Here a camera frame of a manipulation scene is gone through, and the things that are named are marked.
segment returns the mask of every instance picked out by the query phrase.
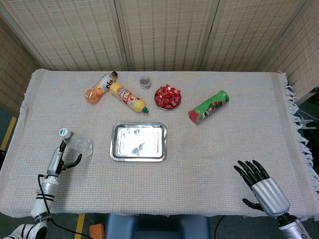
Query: black cable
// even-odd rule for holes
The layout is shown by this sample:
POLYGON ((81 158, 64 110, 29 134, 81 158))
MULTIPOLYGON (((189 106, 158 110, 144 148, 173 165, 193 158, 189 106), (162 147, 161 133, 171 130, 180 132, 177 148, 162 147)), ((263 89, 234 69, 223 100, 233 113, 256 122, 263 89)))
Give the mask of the black cable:
POLYGON ((225 216, 225 215, 223 215, 223 216, 219 219, 219 221, 218 221, 218 223, 217 223, 217 225, 216 225, 215 232, 214 232, 214 239, 216 239, 217 228, 218 228, 218 226, 219 226, 221 220, 224 218, 224 216, 225 216))
MULTIPOLYGON (((42 194, 42 197, 43 197, 43 200, 44 200, 44 204, 45 204, 46 210, 47 210, 47 212, 48 212, 48 215, 50 216, 51 213, 50 213, 49 207, 48 207, 48 205, 47 205, 47 203, 46 203, 45 195, 44 195, 44 192, 43 192, 43 189, 42 189, 42 186, 41 186, 41 182, 40 182, 40 177, 44 177, 44 175, 38 174, 38 184, 39 184, 39 187, 40 187, 40 190, 41 190, 41 194, 42 194)), ((85 235, 85 234, 83 234, 83 233, 78 233, 78 232, 75 232, 75 231, 70 230, 70 229, 68 229, 68 228, 64 228, 63 226, 58 225, 58 224, 53 220, 52 217, 49 219, 49 221, 52 221, 52 223, 53 223, 56 227, 58 227, 58 228, 64 229, 64 230, 66 230, 66 231, 68 231, 68 232, 71 232, 71 233, 74 233, 74 234, 82 235, 82 236, 84 236, 84 237, 86 237, 86 238, 89 238, 89 239, 94 239, 94 238, 92 238, 92 237, 90 237, 90 236, 88 236, 88 235, 85 235)))

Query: blue chair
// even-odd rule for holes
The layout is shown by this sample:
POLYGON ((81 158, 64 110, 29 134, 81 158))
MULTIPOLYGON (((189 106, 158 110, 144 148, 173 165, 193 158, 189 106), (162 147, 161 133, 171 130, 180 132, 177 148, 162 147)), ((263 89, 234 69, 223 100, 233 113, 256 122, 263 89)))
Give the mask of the blue chair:
POLYGON ((109 214, 105 234, 106 239, 210 239, 209 218, 109 214))

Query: orange juice bottle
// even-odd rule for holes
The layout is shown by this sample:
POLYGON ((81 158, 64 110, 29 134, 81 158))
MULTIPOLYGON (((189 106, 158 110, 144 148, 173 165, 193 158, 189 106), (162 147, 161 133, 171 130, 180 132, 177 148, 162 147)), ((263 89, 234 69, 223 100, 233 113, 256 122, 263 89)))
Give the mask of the orange juice bottle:
POLYGON ((119 83, 113 83, 110 87, 110 91, 136 112, 143 112, 146 114, 149 112, 144 101, 142 101, 139 97, 134 96, 132 92, 127 89, 124 89, 119 83))
POLYGON ((110 86, 116 81, 118 73, 113 71, 111 74, 104 75, 100 81, 91 89, 89 89, 84 97, 87 102, 91 104, 96 104, 102 97, 102 95, 107 92, 110 86))

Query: gray floor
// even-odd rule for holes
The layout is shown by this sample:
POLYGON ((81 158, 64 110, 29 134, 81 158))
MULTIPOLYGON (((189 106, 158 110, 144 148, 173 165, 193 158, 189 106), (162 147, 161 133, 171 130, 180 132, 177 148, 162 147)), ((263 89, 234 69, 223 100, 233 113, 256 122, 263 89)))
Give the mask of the gray floor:
MULTIPOLYGON (((301 105, 301 110, 319 118, 318 105, 305 103, 301 105)), ((6 133, 6 129, 10 123, 11 116, 9 113, 0 109, 0 144, 6 133)), ((71 230, 76 230, 78 215, 76 214, 57 214, 53 215, 56 223, 67 227, 71 230)), ((220 216, 210 219, 210 229, 212 238, 214 231, 219 221, 220 216)), ((102 223, 105 225, 107 221, 106 214, 86 214, 83 233, 89 234, 89 226, 102 223)), ((0 213, 0 239, 8 236, 11 232, 21 224, 32 224, 33 219, 27 218, 10 218, 0 213)), ((313 239, 319 238, 319 226, 313 219, 303 222, 305 228, 310 233, 313 239)), ((74 234, 56 228, 49 223, 46 239, 72 239, 74 234)), ((218 226, 216 239, 284 239, 275 219, 268 217, 247 218, 241 216, 225 216, 218 226)))

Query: green bottle cap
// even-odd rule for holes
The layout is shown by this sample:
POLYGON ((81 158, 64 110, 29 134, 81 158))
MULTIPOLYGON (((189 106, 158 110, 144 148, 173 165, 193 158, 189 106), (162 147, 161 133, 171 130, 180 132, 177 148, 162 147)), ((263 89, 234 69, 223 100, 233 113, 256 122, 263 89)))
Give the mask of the green bottle cap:
POLYGON ((149 110, 148 110, 148 108, 144 107, 144 108, 142 109, 142 112, 148 114, 148 113, 149 113, 149 110))

